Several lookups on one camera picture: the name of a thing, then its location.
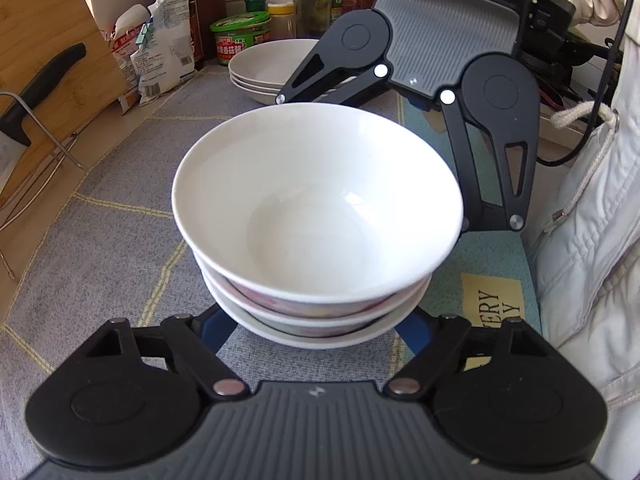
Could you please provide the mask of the green cap small jar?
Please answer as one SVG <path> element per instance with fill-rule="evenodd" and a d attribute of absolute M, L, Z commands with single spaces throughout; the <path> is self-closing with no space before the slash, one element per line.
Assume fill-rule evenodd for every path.
<path fill-rule="evenodd" d="M 244 0 L 246 12 L 265 12 L 267 0 Z"/>

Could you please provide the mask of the white plastic food bag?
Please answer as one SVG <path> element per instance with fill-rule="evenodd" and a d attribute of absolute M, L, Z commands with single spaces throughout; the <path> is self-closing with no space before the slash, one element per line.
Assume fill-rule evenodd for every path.
<path fill-rule="evenodd" d="M 131 61 L 139 76 L 138 91 L 140 104 L 144 105 L 162 94 L 180 86 L 190 79 L 195 70 L 191 60 L 190 32 L 186 33 L 186 66 L 179 60 L 174 33 L 177 26 L 171 26 L 168 0 L 156 0 L 149 6 L 150 18 L 142 26 L 136 44 L 138 50 L 131 55 Z"/>

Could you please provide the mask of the white shallow bowl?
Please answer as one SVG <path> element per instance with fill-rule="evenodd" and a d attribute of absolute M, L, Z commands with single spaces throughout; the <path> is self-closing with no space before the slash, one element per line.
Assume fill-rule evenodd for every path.
<path fill-rule="evenodd" d="M 426 278 L 410 292 L 402 292 L 393 308 L 375 307 L 347 318 L 327 318 L 322 326 L 294 326 L 284 322 L 280 314 L 253 314 L 229 299 L 209 278 L 203 280 L 219 307 L 234 322 L 251 333 L 277 344 L 306 349 L 330 350 L 346 348 L 379 337 L 408 318 L 425 295 L 432 278 Z"/>

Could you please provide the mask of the grey checked table cloth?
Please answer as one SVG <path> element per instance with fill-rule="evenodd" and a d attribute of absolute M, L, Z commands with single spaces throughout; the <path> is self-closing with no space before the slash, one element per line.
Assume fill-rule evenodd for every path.
<path fill-rule="evenodd" d="M 259 104 L 207 66 L 177 90 L 84 177 L 43 235 L 1 329 L 1 479 L 23 479 L 41 462 L 24 421 L 26 401 L 110 318 L 160 325 L 214 302 L 171 218 L 171 183 L 186 151 L 228 117 Z M 462 274 L 519 281 L 524 307 L 508 307 L 540 332 L 518 234 L 465 234 L 438 269 L 420 307 L 463 315 Z M 252 387 L 260 380 L 380 385 L 411 358 L 394 330 L 335 350 L 282 346 L 238 327 L 218 356 Z"/>

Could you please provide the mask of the white plate underneath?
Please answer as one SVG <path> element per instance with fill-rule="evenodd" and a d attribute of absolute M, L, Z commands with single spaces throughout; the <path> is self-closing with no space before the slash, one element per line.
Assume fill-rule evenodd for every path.
<path fill-rule="evenodd" d="M 265 93 L 265 94 L 272 94 L 273 96 L 276 96 L 277 94 L 279 94 L 281 92 L 281 88 L 258 86 L 258 84 L 250 84 L 249 82 L 246 82 L 244 80 L 241 80 L 241 79 L 235 78 L 235 77 L 230 77 L 230 80 L 231 80 L 232 84 L 234 84 L 238 88 L 241 88 L 241 89 L 244 89 L 244 90 L 250 91 L 250 92 L 259 92 L 259 93 Z"/>

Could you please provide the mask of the clear bottle red cap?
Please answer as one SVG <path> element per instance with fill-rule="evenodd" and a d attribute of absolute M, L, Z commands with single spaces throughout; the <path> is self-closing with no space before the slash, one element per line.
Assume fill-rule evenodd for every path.
<path fill-rule="evenodd" d="M 332 0 L 295 0 L 296 37 L 319 39 L 330 26 Z"/>

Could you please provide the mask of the black-handled kitchen knife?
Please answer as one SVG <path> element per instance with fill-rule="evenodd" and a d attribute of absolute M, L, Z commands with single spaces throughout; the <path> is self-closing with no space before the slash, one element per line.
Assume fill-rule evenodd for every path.
<path fill-rule="evenodd" d="M 86 53 L 84 44 L 74 44 L 51 58 L 20 94 L 1 92 L 2 96 L 8 96 L 13 100 L 12 105 L 1 115 L 0 120 L 1 188 L 6 186 L 26 148 L 32 145 L 22 126 L 23 119 L 27 116 L 32 118 L 67 158 L 80 169 L 84 169 L 70 151 L 40 122 L 34 113 L 34 108 L 50 96 L 65 74 L 84 58 Z"/>

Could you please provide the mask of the white bowl pink flowers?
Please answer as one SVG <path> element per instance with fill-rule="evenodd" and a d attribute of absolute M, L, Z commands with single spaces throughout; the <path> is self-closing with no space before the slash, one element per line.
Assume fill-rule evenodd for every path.
<path fill-rule="evenodd" d="M 459 238 L 454 174 L 416 134 L 334 104 L 233 117 L 183 157 L 171 207 L 229 281 L 314 304 L 386 297 L 432 274 Z"/>
<path fill-rule="evenodd" d="M 284 317 L 285 323 L 294 326 L 322 326 L 323 320 L 327 318 L 347 318 L 360 312 L 370 311 L 378 306 L 393 308 L 402 292 L 410 292 L 413 287 L 423 281 L 418 281 L 416 284 L 410 285 L 400 292 L 394 292 L 393 295 L 383 299 L 357 302 L 356 304 L 304 304 L 303 302 L 270 299 L 267 296 L 259 295 L 258 292 L 247 292 L 239 285 L 233 285 L 228 278 L 224 278 L 208 266 L 198 255 L 194 255 L 194 258 L 202 275 L 209 278 L 229 299 L 235 301 L 245 311 L 253 314 L 259 312 L 271 315 L 280 314 Z"/>

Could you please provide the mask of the red white food packet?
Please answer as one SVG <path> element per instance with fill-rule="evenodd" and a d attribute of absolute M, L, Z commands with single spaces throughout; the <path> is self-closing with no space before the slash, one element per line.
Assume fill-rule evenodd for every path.
<path fill-rule="evenodd" d="M 125 77 L 126 91 L 118 97 L 122 114 L 126 114 L 140 99 L 138 91 L 139 76 L 131 61 L 131 55 L 137 52 L 136 41 L 142 26 L 150 17 L 149 10 L 142 4 L 135 4 L 125 11 L 115 22 L 111 35 L 107 37 L 112 55 Z"/>

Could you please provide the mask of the white jacket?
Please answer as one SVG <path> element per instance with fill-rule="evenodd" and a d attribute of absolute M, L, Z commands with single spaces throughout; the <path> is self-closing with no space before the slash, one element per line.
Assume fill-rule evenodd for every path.
<path fill-rule="evenodd" d="M 544 336 L 601 393 L 593 463 L 639 475 L 639 0 L 568 0 L 576 24 L 612 26 L 629 4 L 623 62 L 602 125 L 525 230 Z"/>

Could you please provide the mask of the green lidded sauce tub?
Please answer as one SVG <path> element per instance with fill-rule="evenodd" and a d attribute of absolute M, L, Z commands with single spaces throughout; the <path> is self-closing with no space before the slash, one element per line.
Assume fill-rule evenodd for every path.
<path fill-rule="evenodd" d="M 270 22 L 267 11 L 257 11 L 235 14 L 211 24 L 218 63 L 226 66 L 243 50 L 269 41 Z"/>

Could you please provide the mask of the yellow lidded spice jar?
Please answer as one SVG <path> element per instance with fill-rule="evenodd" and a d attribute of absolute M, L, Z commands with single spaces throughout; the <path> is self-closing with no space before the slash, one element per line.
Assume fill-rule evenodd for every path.
<path fill-rule="evenodd" d="M 270 38 L 272 40 L 294 39 L 296 37 L 296 13 L 293 1 L 268 2 L 270 16 Z"/>

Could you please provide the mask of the bamboo cutting board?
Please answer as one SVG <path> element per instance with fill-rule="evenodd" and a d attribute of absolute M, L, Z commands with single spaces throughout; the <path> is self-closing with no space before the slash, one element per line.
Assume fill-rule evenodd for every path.
<path fill-rule="evenodd" d="M 58 140 L 85 127 L 124 93 L 126 81 L 85 0 L 1 0 L 1 88 L 21 92 L 74 44 L 86 56 L 40 105 L 36 118 Z"/>

